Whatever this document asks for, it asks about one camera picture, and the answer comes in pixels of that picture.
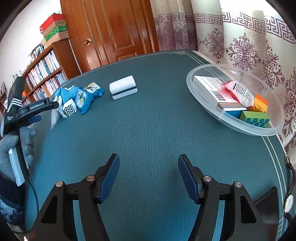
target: red box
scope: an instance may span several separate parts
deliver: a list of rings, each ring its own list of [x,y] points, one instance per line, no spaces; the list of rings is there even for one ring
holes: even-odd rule
[[[51,25],[54,21],[58,20],[64,20],[64,16],[62,14],[52,14],[39,28],[40,33],[43,33],[43,31]]]

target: teal tablecloth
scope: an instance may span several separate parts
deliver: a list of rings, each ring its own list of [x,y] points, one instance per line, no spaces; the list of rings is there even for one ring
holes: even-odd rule
[[[206,63],[190,50],[158,52],[103,66],[67,83],[85,87],[96,82],[106,92],[87,113],[78,110],[61,118],[53,130],[50,111],[35,124],[30,174],[40,206],[57,181],[79,182],[117,153],[118,176],[109,199],[99,206],[110,240],[187,240],[199,206],[189,198],[178,171],[177,159],[185,153],[218,182],[241,181],[253,200],[277,186],[281,235],[287,225],[282,206],[290,176],[280,142],[276,136],[235,132],[201,107],[187,88],[186,76]],[[138,93],[114,101],[109,84],[129,75]],[[78,238],[84,240],[77,201],[74,206]],[[27,228],[35,218],[28,189]],[[213,240],[219,240],[222,218],[220,202]]]

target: green toy block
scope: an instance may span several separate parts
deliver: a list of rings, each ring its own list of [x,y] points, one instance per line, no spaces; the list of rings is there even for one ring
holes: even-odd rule
[[[269,122],[269,116],[267,113],[255,111],[243,111],[239,119],[250,125],[263,128],[265,128],[265,125]]]

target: patterned curtain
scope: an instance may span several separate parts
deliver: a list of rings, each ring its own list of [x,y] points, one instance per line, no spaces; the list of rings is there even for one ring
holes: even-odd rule
[[[150,0],[160,51],[197,50],[190,0]]]
[[[296,167],[296,40],[279,14],[265,0],[150,1],[161,50],[198,49],[269,85],[285,114],[279,138]]]

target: door knob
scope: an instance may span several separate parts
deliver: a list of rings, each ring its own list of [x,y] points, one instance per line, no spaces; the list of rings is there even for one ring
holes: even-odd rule
[[[90,38],[87,38],[84,40],[83,42],[85,45],[90,45],[91,44],[91,39]]]

